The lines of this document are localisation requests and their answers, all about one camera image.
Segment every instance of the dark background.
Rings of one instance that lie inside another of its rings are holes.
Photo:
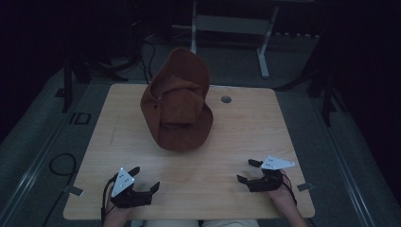
[[[244,10],[245,1],[199,2],[200,9],[210,14],[269,16],[263,10]],[[246,2],[254,10],[274,5]],[[400,203],[400,4],[378,0],[278,3],[275,34],[321,36],[303,76],[314,69],[334,69],[334,85]],[[68,53],[83,53],[105,63],[109,57],[135,57],[140,52],[138,40],[149,30],[168,39],[171,25],[190,26],[192,6],[184,0],[6,0],[0,10],[2,141],[47,80],[62,69]],[[136,43],[127,45],[133,39]]]

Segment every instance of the leather hat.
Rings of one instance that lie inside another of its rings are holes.
[[[168,150],[200,147],[213,124],[206,105],[210,73],[206,64],[184,48],[171,51],[148,85],[141,109],[156,143]]]

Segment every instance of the tripod leg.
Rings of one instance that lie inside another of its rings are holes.
[[[326,85],[324,88],[323,111],[322,111],[322,118],[327,127],[331,127],[331,125],[330,125],[330,107],[331,107],[331,96],[332,96],[332,90],[333,90],[332,80],[333,80],[332,73],[329,72],[327,79],[326,79]]]

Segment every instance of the cable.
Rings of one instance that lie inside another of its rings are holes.
[[[313,227],[316,227],[315,222],[312,220],[312,218],[308,218],[309,222],[312,224]]]
[[[68,156],[68,157],[70,157],[70,158],[73,160],[73,169],[72,169],[71,172],[68,172],[68,173],[60,173],[60,172],[57,172],[56,170],[54,170],[54,167],[53,167],[54,161],[56,161],[58,158],[60,158],[60,157],[62,157],[62,156]],[[70,153],[61,153],[61,154],[57,155],[56,157],[54,157],[54,158],[50,161],[50,163],[49,163],[49,169],[50,169],[50,171],[51,171],[53,174],[55,174],[55,175],[57,175],[57,176],[69,176],[69,177],[68,177],[68,181],[67,181],[67,183],[65,184],[65,186],[67,186],[67,185],[69,185],[69,184],[71,183],[71,181],[73,180],[74,175],[78,172],[78,170],[77,170],[77,159],[74,157],[74,155],[72,155],[72,154],[70,154]],[[54,211],[56,205],[59,203],[59,201],[60,201],[60,199],[61,199],[61,196],[62,196],[63,194],[64,194],[64,192],[62,191],[62,192],[59,194],[59,196],[57,197],[56,201],[53,203],[53,205],[52,205],[52,207],[51,207],[49,213],[48,213],[47,216],[46,216],[46,219],[44,220],[43,227],[47,225],[47,222],[49,221],[51,214],[53,213],[53,211]]]

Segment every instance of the black cable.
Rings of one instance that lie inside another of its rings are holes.
[[[312,224],[313,227],[316,227],[315,222],[312,220],[312,218],[308,218],[309,222]]]
[[[54,167],[53,167],[54,161],[56,161],[58,158],[60,158],[60,157],[62,157],[62,156],[68,156],[68,157],[70,157],[70,158],[73,160],[73,169],[72,169],[71,172],[68,172],[68,173],[60,173],[60,172],[57,172],[56,170],[54,170]],[[50,171],[51,171],[53,174],[55,174],[55,175],[57,175],[57,176],[69,176],[69,177],[68,177],[68,181],[67,181],[67,183],[65,184],[65,186],[67,186],[67,185],[69,185],[69,184],[71,183],[71,181],[73,180],[74,175],[78,172],[78,170],[77,170],[77,159],[74,157],[74,155],[72,155],[72,154],[70,154],[70,153],[62,153],[62,154],[59,154],[59,155],[57,155],[56,157],[54,157],[54,158],[50,161],[50,163],[49,163],[49,169],[50,169]],[[64,194],[64,192],[62,191],[62,192],[59,194],[59,196],[57,197],[57,199],[55,200],[55,202],[53,203],[53,206],[51,207],[49,213],[48,213],[47,216],[46,216],[46,219],[44,220],[43,227],[46,226],[47,222],[48,222],[49,219],[50,219],[51,214],[53,213],[53,211],[54,211],[56,205],[59,203],[59,201],[60,201],[60,199],[61,199],[61,196],[62,196],[63,194]]]
[[[109,212],[111,212],[114,207],[112,209],[110,209],[110,211],[108,211],[106,213],[106,196],[107,196],[107,189],[109,188],[109,185],[113,182],[115,182],[115,179],[117,178],[117,174],[115,174],[110,180],[107,181],[106,186],[104,186],[103,189],[103,199],[102,199],[102,206],[100,209],[100,215],[101,215],[101,224],[103,225],[104,219],[106,218],[106,215],[109,214]]]
[[[294,193],[292,192],[292,184],[291,184],[291,181],[289,180],[289,177],[288,177],[287,175],[283,174],[283,176],[285,176],[285,177],[287,178],[287,180],[288,180],[288,182],[289,182],[289,186],[288,186],[284,181],[283,181],[283,185],[288,189],[289,193],[291,194],[292,198],[294,199],[295,205],[297,205],[298,202],[297,202],[297,200],[295,199]]]
[[[149,63],[148,63],[148,73],[150,75],[150,78],[153,79],[153,75],[151,74],[150,67],[151,67],[151,62],[153,61],[153,57],[156,54],[156,47],[154,46],[154,44],[151,44],[150,42],[145,42],[145,44],[150,45],[152,47],[152,49],[153,49],[153,52],[151,54],[151,57],[150,57],[150,60],[149,60]]]

